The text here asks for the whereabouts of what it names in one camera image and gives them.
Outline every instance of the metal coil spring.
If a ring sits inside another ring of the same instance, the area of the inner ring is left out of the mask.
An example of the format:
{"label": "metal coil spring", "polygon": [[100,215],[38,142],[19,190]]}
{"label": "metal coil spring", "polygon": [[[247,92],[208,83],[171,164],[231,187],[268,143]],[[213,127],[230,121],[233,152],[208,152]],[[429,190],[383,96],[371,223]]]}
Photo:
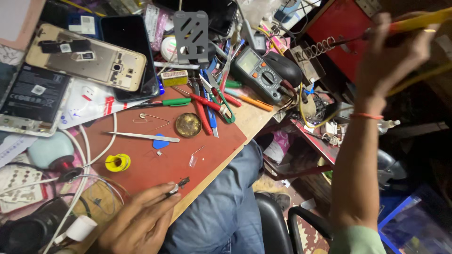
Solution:
{"label": "metal coil spring", "polygon": [[318,42],[316,45],[312,45],[310,47],[303,49],[301,57],[303,58],[303,60],[310,60],[316,58],[321,54],[326,53],[327,51],[330,51],[333,48],[335,48],[335,46],[333,47],[330,46],[330,44],[335,42],[336,40],[334,39],[334,37],[330,36],[323,40],[322,42]]}

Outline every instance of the jeans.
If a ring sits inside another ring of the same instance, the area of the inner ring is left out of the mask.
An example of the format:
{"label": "jeans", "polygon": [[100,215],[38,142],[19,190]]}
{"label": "jeans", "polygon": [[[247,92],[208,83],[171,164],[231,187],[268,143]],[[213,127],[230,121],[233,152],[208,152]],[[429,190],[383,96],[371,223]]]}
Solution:
{"label": "jeans", "polygon": [[252,140],[169,227],[161,253],[263,254],[252,189],[262,151]]}

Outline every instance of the phone screen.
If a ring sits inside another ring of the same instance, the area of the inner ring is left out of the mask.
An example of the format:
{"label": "phone screen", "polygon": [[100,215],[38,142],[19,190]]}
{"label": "phone screen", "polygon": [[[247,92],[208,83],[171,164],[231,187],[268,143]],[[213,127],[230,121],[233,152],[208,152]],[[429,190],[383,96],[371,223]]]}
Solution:
{"label": "phone screen", "polygon": [[160,95],[151,46],[143,18],[139,15],[106,17],[100,20],[100,25],[105,42],[141,53],[147,59],[140,88],[136,92],[115,89],[116,99],[126,102],[150,99]]}
{"label": "phone screen", "polygon": [[[179,0],[154,0],[155,5],[177,11]],[[227,36],[237,12],[237,3],[231,0],[184,0],[182,10],[197,12],[203,10],[209,16],[209,28],[222,35]]]}

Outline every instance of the red thread bracelet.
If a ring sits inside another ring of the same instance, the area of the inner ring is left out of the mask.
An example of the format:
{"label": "red thread bracelet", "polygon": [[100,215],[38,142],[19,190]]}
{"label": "red thread bracelet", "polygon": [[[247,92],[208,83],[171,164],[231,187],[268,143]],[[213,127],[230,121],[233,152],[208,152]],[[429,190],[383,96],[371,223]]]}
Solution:
{"label": "red thread bracelet", "polygon": [[383,116],[373,116],[370,114],[366,114],[366,113],[353,113],[350,115],[351,118],[355,118],[355,117],[362,117],[362,118],[370,118],[370,119],[375,119],[375,120],[381,120],[384,117]]}

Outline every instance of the green sleeve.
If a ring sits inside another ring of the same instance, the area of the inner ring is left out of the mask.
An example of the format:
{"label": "green sleeve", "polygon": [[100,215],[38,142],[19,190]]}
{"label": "green sleeve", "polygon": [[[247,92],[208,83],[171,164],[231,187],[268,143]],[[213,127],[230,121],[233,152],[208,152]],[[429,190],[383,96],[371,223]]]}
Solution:
{"label": "green sleeve", "polygon": [[386,254],[380,235],[364,226],[351,226],[334,235],[329,254]]}

